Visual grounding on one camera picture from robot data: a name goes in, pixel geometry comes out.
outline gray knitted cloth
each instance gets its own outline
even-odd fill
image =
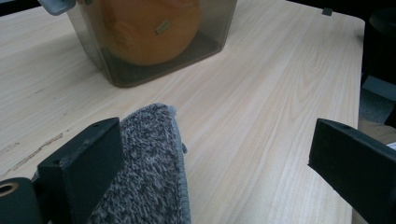
[[[154,104],[121,121],[125,166],[88,223],[191,223],[175,115],[172,106]]]

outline translucent plastic bin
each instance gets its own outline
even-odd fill
[[[54,0],[40,0],[53,15],[67,11],[85,52],[120,87],[220,52],[236,5],[236,0],[65,1],[54,9],[49,6]]]

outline table scratch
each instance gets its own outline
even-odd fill
[[[44,147],[49,146],[51,143],[61,139],[64,135],[62,133],[56,135],[55,137],[51,138],[49,141],[44,143],[41,147],[39,147],[36,151],[34,151],[32,154],[29,156],[23,158],[23,160],[19,161],[17,164],[15,164],[13,167],[8,169],[5,173],[0,175],[0,179],[4,178],[9,172],[11,171],[16,171],[18,168],[20,168],[22,165],[24,165],[26,162],[28,162],[30,159],[32,159],[35,155],[37,155]]]

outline light wood grain surface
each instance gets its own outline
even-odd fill
[[[66,15],[0,18],[0,179],[35,167],[86,126],[173,105],[193,223],[350,223],[313,170],[317,118],[356,127],[363,21],[283,0],[238,1],[225,49],[150,83],[110,85]]]

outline orange ball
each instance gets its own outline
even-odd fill
[[[94,0],[86,9],[94,31],[103,33],[96,34],[99,41],[137,65],[174,59],[193,40],[201,21],[199,0]]]

